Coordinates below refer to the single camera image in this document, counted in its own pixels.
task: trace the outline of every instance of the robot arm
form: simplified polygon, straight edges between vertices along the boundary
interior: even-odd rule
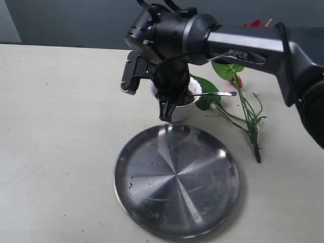
[[[133,49],[121,89],[135,94],[141,78],[158,90],[161,120],[170,121],[187,91],[188,63],[234,63],[276,76],[286,106],[296,104],[304,127],[324,148],[324,28],[225,27],[195,8],[148,5],[129,30]]]

